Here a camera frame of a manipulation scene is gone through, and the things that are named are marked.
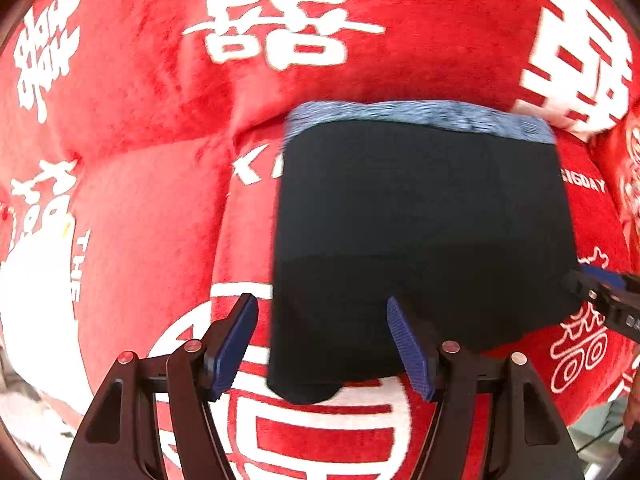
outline black robotic claw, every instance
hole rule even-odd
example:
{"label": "black robotic claw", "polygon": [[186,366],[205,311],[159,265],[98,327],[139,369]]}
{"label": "black robotic claw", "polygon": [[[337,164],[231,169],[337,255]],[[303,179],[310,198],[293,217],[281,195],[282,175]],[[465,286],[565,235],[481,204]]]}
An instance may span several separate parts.
{"label": "black robotic claw", "polygon": [[231,387],[257,320],[257,300],[243,294],[226,319],[171,355],[120,354],[82,420],[62,480],[165,480],[156,393],[169,394],[185,480],[234,480],[207,402]]}
{"label": "black robotic claw", "polygon": [[[477,394],[493,397],[481,480],[584,480],[562,418],[526,356],[472,354],[435,338],[434,327],[410,312],[392,298],[389,327],[412,386],[438,402],[412,480],[462,478]],[[429,363],[434,349],[437,366]]]}
{"label": "black robotic claw", "polygon": [[[640,317],[640,296],[634,290],[614,289],[581,272],[572,272],[566,285],[591,301],[606,316],[607,326],[640,340],[640,330],[628,319]],[[169,395],[185,480],[233,480],[207,402],[231,387],[257,318],[257,300],[243,294],[201,340],[187,341],[169,356],[140,360],[123,352],[82,421],[62,480],[165,480],[156,393]],[[412,387],[437,403],[411,480],[462,478],[477,394],[493,399],[479,480],[584,478],[558,410],[526,356],[516,352],[499,360],[442,341],[430,323],[412,318],[394,298],[387,320]],[[637,476],[638,431],[629,434],[633,444],[623,449],[611,479]]]}

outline red blanket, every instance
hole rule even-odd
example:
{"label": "red blanket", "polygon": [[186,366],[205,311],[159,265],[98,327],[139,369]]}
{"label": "red blanket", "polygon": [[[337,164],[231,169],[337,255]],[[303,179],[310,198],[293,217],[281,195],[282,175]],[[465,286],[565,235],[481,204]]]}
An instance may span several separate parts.
{"label": "red blanket", "polygon": [[[541,116],[577,258],[628,270],[604,169],[618,160],[601,173],[583,141],[625,117],[639,56],[610,0],[37,0],[0,56],[0,257],[21,270],[0,319],[16,371],[71,420],[119,352],[171,352],[252,292],[258,329],[212,406],[239,478],[409,478],[432,408],[405,378],[308,408],[265,386],[286,114],[450,99]],[[620,393],[630,347],[585,304],[495,353],[526,353],[570,423]]]}

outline blue rubber gripper pad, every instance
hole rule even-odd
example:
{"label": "blue rubber gripper pad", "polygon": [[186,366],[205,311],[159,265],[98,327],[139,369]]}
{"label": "blue rubber gripper pad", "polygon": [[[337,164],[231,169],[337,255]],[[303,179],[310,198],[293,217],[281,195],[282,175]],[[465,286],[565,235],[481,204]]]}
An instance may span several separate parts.
{"label": "blue rubber gripper pad", "polygon": [[429,377],[427,359],[400,309],[398,300],[394,297],[386,302],[386,322],[398,347],[398,353],[412,388],[424,400],[430,401],[435,388]]}
{"label": "blue rubber gripper pad", "polygon": [[582,264],[581,267],[582,272],[590,275],[596,280],[600,280],[601,282],[606,283],[611,288],[616,288],[617,290],[626,290],[625,280],[623,280],[622,276],[620,276],[618,273],[587,264]]}
{"label": "blue rubber gripper pad", "polygon": [[252,296],[242,308],[214,359],[215,378],[211,386],[214,399],[219,399],[234,383],[257,322],[258,301]]}

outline silver rivet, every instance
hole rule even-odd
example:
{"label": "silver rivet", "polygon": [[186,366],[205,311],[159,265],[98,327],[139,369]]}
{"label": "silver rivet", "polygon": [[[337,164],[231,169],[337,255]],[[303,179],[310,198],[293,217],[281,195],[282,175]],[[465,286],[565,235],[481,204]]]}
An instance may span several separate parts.
{"label": "silver rivet", "polygon": [[121,353],[118,356],[118,362],[121,365],[128,364],[128,363],[130,363],[132,361],[133,361],[133,352],[130,352],[129,350],[127,350],[126,352]]}
{"label": "silver rivet", "polygon": [[199,339],[191,339],[184,344],[184,349],[189,353],[197,352],[202,348],[202,341]]}
{"label": "silver rivet", "polygon": [[444,343],[442,343],[442,349],[447,354],[457,354],[458,352],[460,352],[460,345],[455,341],[445,341]]}
{"label": "silver rivet", "polygon": [[520,366],[527,364],[527,356],[522,352],[514,352],[511,354],[511,360]]}

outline gray waistband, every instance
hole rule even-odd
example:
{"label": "gray waistband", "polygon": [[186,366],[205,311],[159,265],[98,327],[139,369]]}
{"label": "gray waistband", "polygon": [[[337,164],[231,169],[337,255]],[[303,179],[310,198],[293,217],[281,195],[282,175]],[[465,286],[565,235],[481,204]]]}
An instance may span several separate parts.
{"label": "gray waistband", "polygon": [[555,144],[542,119],[499,112],[457,101],[386,101],[370,105],[342,101],[304,103],[287,117],[284,147],[303,130],[334,121],[389,121],[421,124],[454,132],[477,132],[508,139]]}

